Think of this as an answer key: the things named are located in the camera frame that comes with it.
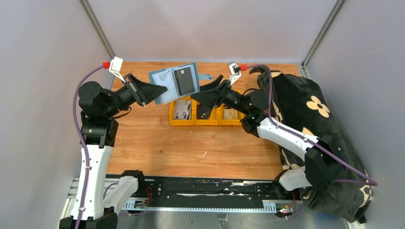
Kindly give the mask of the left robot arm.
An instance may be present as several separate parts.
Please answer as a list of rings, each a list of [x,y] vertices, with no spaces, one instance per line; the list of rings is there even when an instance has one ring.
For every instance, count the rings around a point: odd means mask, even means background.
[[[95,81],[79,85],[74,104],[82,110],[74,117],[82,147],[78,192],[70,215],[60,220],[59,228],[115,229],[129,198],[145,194],[145,178],[139,170],[125,171],[110,193],[105,193],[107,166],[118,131],[117,114],[132,104],[147,105],[166,91],[165,86],[143,82],[132,74],[124,76],[117,91]]]

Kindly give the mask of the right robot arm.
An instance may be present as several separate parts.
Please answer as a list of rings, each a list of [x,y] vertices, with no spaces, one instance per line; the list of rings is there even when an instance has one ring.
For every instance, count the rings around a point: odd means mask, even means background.
[[[264,110],[269,108],[269,99],[263,90],[241,94],[231,88],[229,80],[224,80],[211,83],[191,98],[210,109],[226,105],[243,113],[245,116],[240,122],[245,132],[278,144],[304,162],[303,166],[287,170],[276,178],[277,183],[272,188],[278,199],[287,198],[298,188],[325,191],[345,170],[341,153],[330,136],[320,138],[304,134],[266,114]]]

